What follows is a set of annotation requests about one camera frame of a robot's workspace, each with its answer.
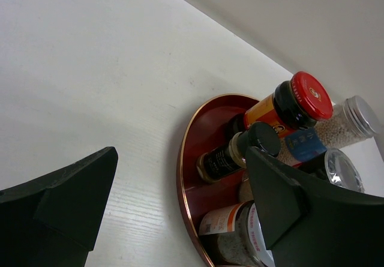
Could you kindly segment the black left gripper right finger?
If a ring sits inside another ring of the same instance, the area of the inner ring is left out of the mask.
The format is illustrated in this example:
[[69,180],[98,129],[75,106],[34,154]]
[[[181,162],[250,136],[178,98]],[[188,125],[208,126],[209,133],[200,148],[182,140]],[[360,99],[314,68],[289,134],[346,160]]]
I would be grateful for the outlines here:
[[383,199],[246,152],[266,248],[276,266],[382,266]]

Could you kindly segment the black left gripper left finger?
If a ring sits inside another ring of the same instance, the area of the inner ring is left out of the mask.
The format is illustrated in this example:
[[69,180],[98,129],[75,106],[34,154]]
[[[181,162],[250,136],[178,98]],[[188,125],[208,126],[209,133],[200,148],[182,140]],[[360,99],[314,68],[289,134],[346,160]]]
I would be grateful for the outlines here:
[[110,146],[1,190],[1,266],[84,266],[117,163],[118,153]]

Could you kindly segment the clear-dome-lid spice jar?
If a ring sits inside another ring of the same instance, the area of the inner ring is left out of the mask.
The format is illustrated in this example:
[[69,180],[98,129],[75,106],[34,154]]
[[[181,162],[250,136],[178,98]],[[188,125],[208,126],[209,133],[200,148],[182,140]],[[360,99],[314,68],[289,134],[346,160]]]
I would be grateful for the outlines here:
[[250,151],[254,155],[258,154],[262,159],[266,160],[272,170],[281,172],[291,180],[301,181],[309,179],[326,182],[359,193],[365,192],[363,181],[357,168],[351,159],[339,149],[328,149],[314,156],[314,158],[295,166],[290,166],[284,163],[282,159],[274,158],[256,147],[251,148]]

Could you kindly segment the white-lid low jar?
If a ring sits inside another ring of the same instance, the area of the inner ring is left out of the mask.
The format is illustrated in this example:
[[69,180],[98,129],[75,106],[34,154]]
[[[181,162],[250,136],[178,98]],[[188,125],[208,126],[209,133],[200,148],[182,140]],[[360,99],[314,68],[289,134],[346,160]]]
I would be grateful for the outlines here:
[[266,248],[253,201],[207,213],[199,226],[199,238],[215,265],[275,265],[272,251]]

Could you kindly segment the small black-cap spice bottle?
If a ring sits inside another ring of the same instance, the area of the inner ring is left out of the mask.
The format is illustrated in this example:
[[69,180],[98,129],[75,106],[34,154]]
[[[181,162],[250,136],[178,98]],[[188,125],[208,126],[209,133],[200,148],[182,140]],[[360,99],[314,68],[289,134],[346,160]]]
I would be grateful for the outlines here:
[[250,147],[277,157],[281,150],[280,138],[269,124],[255,122],[248,130],[236,133],[229,142],[202,154],[196,161],[198,174],[213,184],[245,169],[245,154]]

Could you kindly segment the tall silver-lid blue-label jar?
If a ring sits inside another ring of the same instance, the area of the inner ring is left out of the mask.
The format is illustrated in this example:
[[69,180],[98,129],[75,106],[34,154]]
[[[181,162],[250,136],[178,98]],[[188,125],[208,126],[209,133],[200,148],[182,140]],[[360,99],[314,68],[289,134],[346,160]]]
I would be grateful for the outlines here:
[[344,148],[379,134],[380,121],[362,97],[355,95],[347,98],[333,105],[333,109],[330,119],[282,138],[277,159],[295,166],[312,160],[330,148]]

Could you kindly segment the red-lid chili sauce jar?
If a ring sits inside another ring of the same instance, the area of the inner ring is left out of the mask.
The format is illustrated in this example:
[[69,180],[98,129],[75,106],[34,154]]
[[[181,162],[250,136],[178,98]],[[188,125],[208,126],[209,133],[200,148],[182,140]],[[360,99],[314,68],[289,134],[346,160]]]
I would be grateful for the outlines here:
[[314,76],[299,71],[280,83],[272,94],[235,115],[226,125],[226,137],[230,139],[261,121],[284,138],[298,130],[312,128],[332,115],[333,106],[326,89]]

